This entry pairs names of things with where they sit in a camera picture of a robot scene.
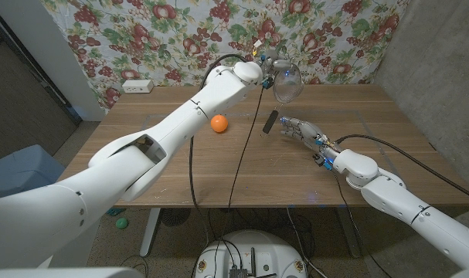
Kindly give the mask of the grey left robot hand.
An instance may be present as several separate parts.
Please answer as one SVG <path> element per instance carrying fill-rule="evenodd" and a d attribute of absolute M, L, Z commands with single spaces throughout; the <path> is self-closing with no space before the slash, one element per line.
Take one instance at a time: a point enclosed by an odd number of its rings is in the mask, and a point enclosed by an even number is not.
<path fill-rule="evenodd" d="M 262 70 L 263 81 L 274 77 L 278 72 L 286 72 L 293 68 L 291 61 L 279 56 L 278 51 L 274 49 L 262 52 L 255 62 Z"/>

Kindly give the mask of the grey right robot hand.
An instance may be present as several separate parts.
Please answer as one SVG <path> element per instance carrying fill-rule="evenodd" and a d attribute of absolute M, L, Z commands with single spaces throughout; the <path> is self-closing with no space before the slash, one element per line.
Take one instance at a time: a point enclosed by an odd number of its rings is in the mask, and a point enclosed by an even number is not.
<path fill-rule="evenodd" d="M 294 117 L 282 117 L 280 122 L 283 135 L 301 141 L 305 146 L 318 152 L 324 158 L 335 158 L 339 151 L 316 125 Z"/>

